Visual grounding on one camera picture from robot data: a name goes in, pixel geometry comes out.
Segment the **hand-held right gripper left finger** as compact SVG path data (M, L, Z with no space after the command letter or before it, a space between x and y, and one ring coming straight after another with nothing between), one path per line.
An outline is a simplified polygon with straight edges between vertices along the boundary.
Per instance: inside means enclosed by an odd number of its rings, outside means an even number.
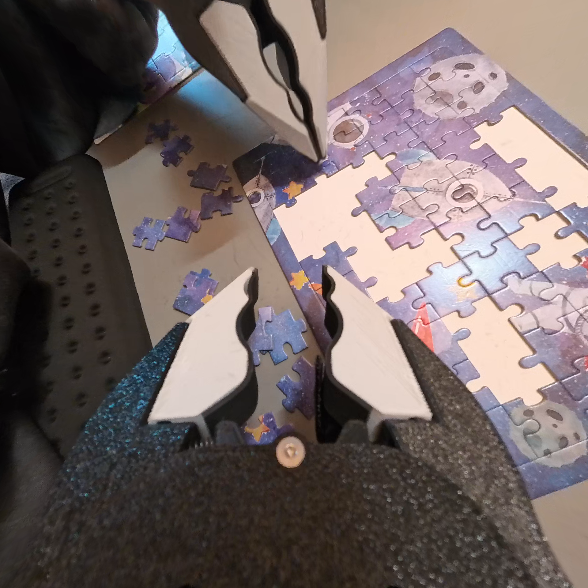
M256 325L258 270L248 268L187 320L147 423L191 423L213 437L221 421L246 424L258 403L247 340Z

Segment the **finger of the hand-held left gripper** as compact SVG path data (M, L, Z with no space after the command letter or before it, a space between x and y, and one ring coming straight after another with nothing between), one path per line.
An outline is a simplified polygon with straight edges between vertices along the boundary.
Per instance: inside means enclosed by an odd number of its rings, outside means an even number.
M290 43L268 1L213 1L199 17L246 92L246 105L298 152L315 160L303 106L292 89Z
M292 89L303 106L315 160L327 154L327 48L323 1L269 1L269 11L290 43Z

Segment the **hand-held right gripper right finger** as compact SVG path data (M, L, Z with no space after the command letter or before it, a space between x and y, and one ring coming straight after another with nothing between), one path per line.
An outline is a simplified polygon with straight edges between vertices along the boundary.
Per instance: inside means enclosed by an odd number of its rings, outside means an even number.
M392 317L331 266L322 268L322 296L332 338L320 387L326 414L341 428L363 422L372 442L388 420L430 422L432 410Z

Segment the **puzzle pieces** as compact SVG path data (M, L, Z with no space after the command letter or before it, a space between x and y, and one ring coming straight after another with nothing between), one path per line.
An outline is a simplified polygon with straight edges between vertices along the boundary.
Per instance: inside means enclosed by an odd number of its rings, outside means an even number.
M162 140L163 149L160 154L165 165L178 164L182 160L180 153L188 153L193 147L187 135L169 137L169 133L176 129L177 127L168 119L160 124L149 124L145 142L152 143L154 138ZM235 195L232 187L223 188L218 194L215 193L221 182L231 180L226 170L226 165L211 168L208 163L201 163L197 169L188 171L187 174L192 178L192 186L205 190L201 196L201 209L188 210L186 207L179 206L174 214L165 220L144 217L141 224L133 230L133 246L140 248L145 242L145 250L154 251L157 243L165 238L188 242L191 235L200 230L201 221L211 219L214 212L230 215L233 204L242 201L243 196ZM187 320L215 297L217 281L212 279L211 275L211 271L204 268L200 272L189 272L185 278L174 302L176 310L189 315L183 323L179 324L180 327L185 327L185 331ZM307 329L305 321L295 320L289 310L276 315L272 307L261 307L258 310L258 318L255 320L255 329L247 340L252 351L254 368L259 365L260 353L269 354L274 364L279 364L288 358L283 350L284 344L289 345L293 353L300 353L307 348L302 335ZM286 395L285 401L290 401L296 394L299 395L295 388L301 385L302 404L294 400L293 406L288 410L296 410L298 405L302 406L308 400L310 408L306 411L305 417L311 419L314 411L314 366L302 357L293 367L298 370L299 382L293 383L289 378L282 378L277 387ZM283 437L287 439L285 442L280 442L282 444L291 440L296 445L299 441L294 438L292 425L286 423L279 427L272 412L260 415L259 425L256 428L250 428L244 424L243 433L247 445L271 445Z

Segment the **space puzzle board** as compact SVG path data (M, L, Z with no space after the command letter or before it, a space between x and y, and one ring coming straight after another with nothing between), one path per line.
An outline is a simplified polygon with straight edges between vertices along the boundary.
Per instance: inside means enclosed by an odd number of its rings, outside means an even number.
M467 385L531 498L587 480L587 137L448 28L234 161L322 350L323 265Z

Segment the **person's left forearm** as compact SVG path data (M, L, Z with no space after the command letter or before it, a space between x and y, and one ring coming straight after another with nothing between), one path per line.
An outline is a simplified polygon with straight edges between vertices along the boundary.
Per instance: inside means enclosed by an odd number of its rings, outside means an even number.
M149 1L1 1L1 172L34 176L124 122L157 27Z

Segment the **grey desk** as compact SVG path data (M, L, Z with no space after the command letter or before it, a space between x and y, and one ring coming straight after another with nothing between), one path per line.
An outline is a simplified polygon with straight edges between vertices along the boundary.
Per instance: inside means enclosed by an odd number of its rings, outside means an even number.
M327 1L326 12L330 99L451 27L587 132L585 1ZM222 289L257 267L258 304L301 317L247 201L205 221L188 243L164 239L154 252L131 244L143 217L200 208L202 191L189 187L189 168L202 161L231 166L269 135L202 70L89 151L105 171L151 345L184 319L172 304L189 270L210 269Z

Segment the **colourful cartoon puzzle board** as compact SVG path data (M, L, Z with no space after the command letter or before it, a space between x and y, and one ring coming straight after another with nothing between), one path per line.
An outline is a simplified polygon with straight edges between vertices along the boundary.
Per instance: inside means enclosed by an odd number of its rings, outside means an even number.
M200 64L187 53L163 11L157 8L157 14L158 43L143 71L142 86L112 96L104 103L93 136L95 145L200 70Z

